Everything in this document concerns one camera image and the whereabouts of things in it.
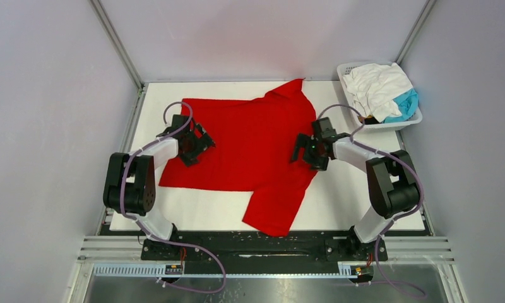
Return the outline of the red t shirt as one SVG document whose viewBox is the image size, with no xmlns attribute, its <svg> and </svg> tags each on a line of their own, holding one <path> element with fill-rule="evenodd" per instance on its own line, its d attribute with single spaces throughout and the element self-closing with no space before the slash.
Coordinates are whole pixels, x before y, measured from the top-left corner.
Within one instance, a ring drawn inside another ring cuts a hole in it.
<svg viewBox="0 0 505 303">
<path fill-rule="evenodd" d="M 182 114 L 193 116 L 215 146 L 192 166 L 170 160 L 160 186 L 250 192 L 243 222 L 286 236 L 316 175 L 291 159 L 298 135 L 311 135 L 316 118 L 302 87 L 295 79 L 252 100 L 184 99 Z"/>
</svg>

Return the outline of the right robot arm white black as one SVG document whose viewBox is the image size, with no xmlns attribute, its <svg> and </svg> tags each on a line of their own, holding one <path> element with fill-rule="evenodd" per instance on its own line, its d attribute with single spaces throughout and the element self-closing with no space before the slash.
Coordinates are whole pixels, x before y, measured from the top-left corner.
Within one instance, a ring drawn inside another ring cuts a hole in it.
<svg viewBox="0 0 505 303">
<path fill-rule="evenodd" d="M 325 171 L 332 160 L 349 163 L 367 177 L 370 208 L 352 227 L 347 242 L 350 257 L 362 260 L 371 242 L 384 235 L 400 218 L 421 208 L 422 183 L 404 150 L 387 153 L 357 141 L 354 134 L 337 133 L 327 117 L 312 122 L 312 134 L 298 134 L 292 162 L 304 161 L 312 170 Z"/>
</svg>

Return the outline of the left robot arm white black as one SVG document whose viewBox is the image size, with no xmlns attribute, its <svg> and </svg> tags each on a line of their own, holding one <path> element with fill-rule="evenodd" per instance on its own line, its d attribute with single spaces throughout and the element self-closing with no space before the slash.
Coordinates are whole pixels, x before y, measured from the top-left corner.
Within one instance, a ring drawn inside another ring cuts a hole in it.
<svg viewBox="0 0 505 303">
<path fill-rule="evenodd" d="M 215 142 L 191 116 L 175 114 L 172 123 L 156 138 L 131 153 L 115 152 L 109 158 L 103 204 L 132 220 L 152 241 L 165 259 L 174 259 L 181 250 L 172 237 L 175 225 L 155 211 L 156 170 L 179 159 L 190 167 Z"/>
</svg>

